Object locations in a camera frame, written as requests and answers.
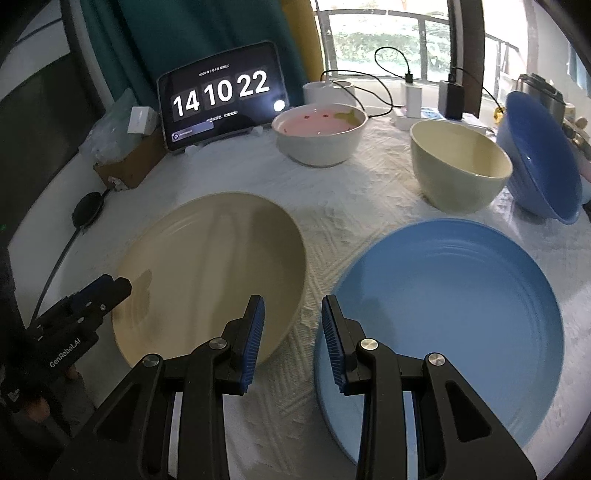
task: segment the digital clock display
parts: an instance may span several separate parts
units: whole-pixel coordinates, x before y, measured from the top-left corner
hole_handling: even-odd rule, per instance
[[[275,45],[229,50],[162,75],[158,97],[170,151],[270,123],[288,106]]]

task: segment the yellow curtain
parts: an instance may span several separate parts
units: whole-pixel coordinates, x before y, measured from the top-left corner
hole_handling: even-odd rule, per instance
[[[290,25],[291,35],[300,51],[304,70],[311,82],[324,71],[320,38],[310,0],[281,0],[281,9]]]

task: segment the white bowl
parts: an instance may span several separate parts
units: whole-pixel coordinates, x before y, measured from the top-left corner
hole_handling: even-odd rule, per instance
[[[312,167],[331,167],[353,154],[367,121],[354,106],[312,103],[283,112],[271,126],[281,153]]]
[[[326,82],[310,82],[306,83],[302,89],[306,105],[342,103],[343,105],[357,106],[355,85],[348,80],[339,80],[328,84]]]

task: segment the power adapter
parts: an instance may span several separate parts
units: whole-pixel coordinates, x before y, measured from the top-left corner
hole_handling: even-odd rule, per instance
[[[464,87],[456,83],[451,73],[447,82],[439,82],[439,113],[450,120],[461,120],[464,114]]]
[[[423,88],[413,82],[413,74],[404,76],[404,96],[406,98],[406,115],[409,118],[421,118],[423,106]]]

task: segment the cardboard box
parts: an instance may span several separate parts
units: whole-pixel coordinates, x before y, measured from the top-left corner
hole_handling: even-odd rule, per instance
[[[108,165],[95,163],[94,169],[107,187],[114,186],[112,179],[119,179],[127,188],[134,189],[166,153],[162,130],[157,128],[123,160]]]

